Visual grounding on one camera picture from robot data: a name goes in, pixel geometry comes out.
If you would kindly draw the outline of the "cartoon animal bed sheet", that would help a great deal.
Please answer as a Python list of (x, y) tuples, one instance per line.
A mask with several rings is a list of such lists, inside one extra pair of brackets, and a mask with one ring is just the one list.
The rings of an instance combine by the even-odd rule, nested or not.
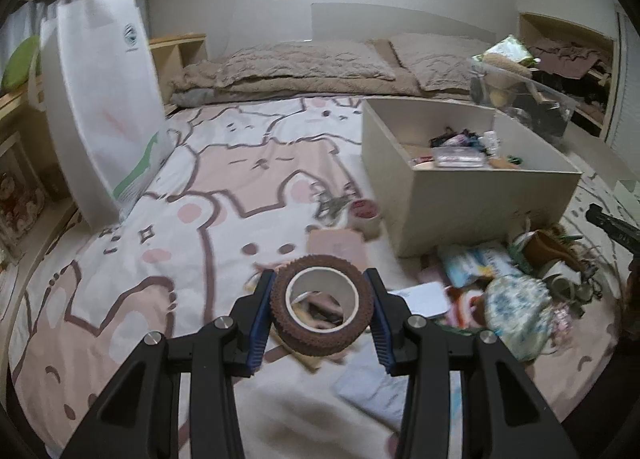
[[(190, 335), (229, 313), (264, 269), (307, 254), (311, 231), (350, 230), (349, 204), (376, 202), (361, 158), (364, 101), (292, 98), (178, 112), (169, 121), (175, 150), (126, 221), (99, 233), (79, 218), (68, 223), (29, 280), (10, 343), (18, 402), (49, 457), (62, 453), (147, 332)], [(585, 218), (590, 204), (620, 212), (611, 190), (584, 161), (565, 157), (582, 176), (561, 228), (597, 266), (604, 297), (587, 305), (567, 343), (549, 343), (530, 367), (559, 418), (584, 398), (614, 349), (630, 261)], [(500, 155), (495, 132), (447, 129), (412, 162), (517, 169), (523, 160)], [(480, 288), (454, 289), (439, 262), (442, 245), (397, 257), (383, 216), (378, 238), (364, 243), (368, 267), (388, 290), (439, 281), (450, 301), (447, 323), (473, 325)]]

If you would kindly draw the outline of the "beige pillow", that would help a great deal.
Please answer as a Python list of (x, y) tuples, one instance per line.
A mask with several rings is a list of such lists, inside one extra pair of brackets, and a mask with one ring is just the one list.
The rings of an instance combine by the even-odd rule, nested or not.
[(290, 41), (240, 49), (219, 60), (201, 60), (169, 80), (174, 91), (225, 89), (244, 81), (279, 78), (381, 79), (395, 72), (382, 56), (362, 42)]
[(425, 93), (468, 93), (471, 58), (491, 47), (483, 40), (443, 34), (396, 34), (390, 44)]

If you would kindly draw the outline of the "clear plastic storage bin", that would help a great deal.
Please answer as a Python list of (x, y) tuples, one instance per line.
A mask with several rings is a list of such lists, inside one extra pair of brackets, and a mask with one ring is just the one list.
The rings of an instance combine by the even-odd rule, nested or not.
[(561, 145), (577, 103), (521, 70), (513, 72), (470, 61), (470, 94), (477, 105), (494, 107), (553, 145)]

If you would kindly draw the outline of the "pile of clothes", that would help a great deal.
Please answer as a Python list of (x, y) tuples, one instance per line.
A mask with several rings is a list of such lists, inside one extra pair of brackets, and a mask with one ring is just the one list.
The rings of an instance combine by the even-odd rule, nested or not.
[(579, 80), (594, 66), (601, 66), (606, 74), (612, 69), (610, 56), (597, 48), (575, 42), (541, 38), (528, 50), (540, 59), (538, 68), (549, 75)]

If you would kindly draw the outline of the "brown tape roll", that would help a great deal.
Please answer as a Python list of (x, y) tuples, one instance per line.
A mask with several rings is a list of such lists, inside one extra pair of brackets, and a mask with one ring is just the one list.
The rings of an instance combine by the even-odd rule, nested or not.
[(322, 357), (344, 351), (366, 330), (374, 297), (354, 265), (311, 254), (276, 271), (270, 307), (274, 328), (290, 349)]

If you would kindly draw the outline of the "floral fabric pouch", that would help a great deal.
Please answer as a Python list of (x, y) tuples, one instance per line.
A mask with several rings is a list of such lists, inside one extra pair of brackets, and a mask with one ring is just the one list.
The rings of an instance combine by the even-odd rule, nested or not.
[(485, 291), (485, 320), (518, 361), (535, 361), (552, 324), (552, 299), (546, 284), (528, 275), (502, 276)]

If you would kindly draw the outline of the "white card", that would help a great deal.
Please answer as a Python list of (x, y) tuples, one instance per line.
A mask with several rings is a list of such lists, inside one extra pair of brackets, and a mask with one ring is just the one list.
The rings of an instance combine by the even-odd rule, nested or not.
[(449, 297), (439, 281), (393, 290), (390, 294), (402, 297), (413, 315), (434, 319), (446, 315), (450, 309)]

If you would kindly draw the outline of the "green plush cushion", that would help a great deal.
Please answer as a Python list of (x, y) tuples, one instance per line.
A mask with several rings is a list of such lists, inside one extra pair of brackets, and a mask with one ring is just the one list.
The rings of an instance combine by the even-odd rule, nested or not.
[(35, 67), (35, 75), (40, 74), (40, 37), (25, 39), (10, 56), (2, 76), (2, 91), (14, 92), (29, 79), (29, 72)]

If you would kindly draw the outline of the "white tote bag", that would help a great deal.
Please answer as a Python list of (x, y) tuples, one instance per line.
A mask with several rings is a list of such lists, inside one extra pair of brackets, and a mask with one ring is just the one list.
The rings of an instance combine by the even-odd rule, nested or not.
[(172, 152), (136, 0), (73, 0), (43, 19), (29, 82), (89, 226), (122, 222)]

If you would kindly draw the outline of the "right beige pillow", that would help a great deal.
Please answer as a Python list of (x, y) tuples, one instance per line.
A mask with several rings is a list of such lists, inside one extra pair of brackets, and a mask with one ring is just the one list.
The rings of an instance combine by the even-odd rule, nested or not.
[(483, 40), (443, 34), (396, 34), (390, 44), (425, 93), (468, 93), (471, 58), (491, 47)]

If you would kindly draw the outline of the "wooden headboard shelf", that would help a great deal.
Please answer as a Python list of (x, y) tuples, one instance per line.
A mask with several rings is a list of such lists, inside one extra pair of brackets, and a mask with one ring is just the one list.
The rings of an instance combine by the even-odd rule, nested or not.
[[(156, 38), (149, 41), (166, 114), (170, 80), (184, 66), (207, 56), (205, 34)], [(53, 150), (47, 118), (28, 104), (23, 84), (1, 97), (1, 261), (18, 262), (18, 244), (35, 227), (44, 207), (70, 197)]]

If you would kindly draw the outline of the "white cardboard box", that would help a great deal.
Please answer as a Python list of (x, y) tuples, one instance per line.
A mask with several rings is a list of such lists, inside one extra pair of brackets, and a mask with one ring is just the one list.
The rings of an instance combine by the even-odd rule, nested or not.
[[(456, 169), (413, 164), (447, 129), (495, 132), (517, 169)], [(582, 173), (558, 149), (497, 109), (420, 98), (368, 98), (362, 106), (363, 167), (397, 257), (439, 245), (501, 239), (524, 221), (559, 222)]]

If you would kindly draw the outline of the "green snack bag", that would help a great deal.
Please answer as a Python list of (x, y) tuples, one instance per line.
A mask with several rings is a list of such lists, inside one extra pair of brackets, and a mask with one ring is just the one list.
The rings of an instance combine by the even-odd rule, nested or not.
[(523, 67), (534, 67), (538, 63), (537, 58), (529, 52), (526, 45), (518, 40), (517, 37), (512, 36), (512, 34), (509, 34), (486, 51), (473, 55), (472, 58), (477, 62), (482, 62), (488, 55), (501, 55)]

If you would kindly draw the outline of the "left beige pillow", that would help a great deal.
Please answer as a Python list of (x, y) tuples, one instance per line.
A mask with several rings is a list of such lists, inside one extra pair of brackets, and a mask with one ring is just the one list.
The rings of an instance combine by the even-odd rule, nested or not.
[(279, 78), (381, 79), (395, 72), (382, 56), (362, 42), (290, 41), (240, 49), (219, 60), (201, 60), (169, 80), (174, 91), (225, 89), (244, 81)]

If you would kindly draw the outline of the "white foil sachet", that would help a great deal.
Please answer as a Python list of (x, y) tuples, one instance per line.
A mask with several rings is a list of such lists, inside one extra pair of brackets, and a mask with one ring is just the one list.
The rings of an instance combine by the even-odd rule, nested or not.
[(374, 344), (363, 343), (334, 383), (333, 392), (347, 404), (399, 432), (408, 383), (408, 377), (389, 375), (378, 362)]

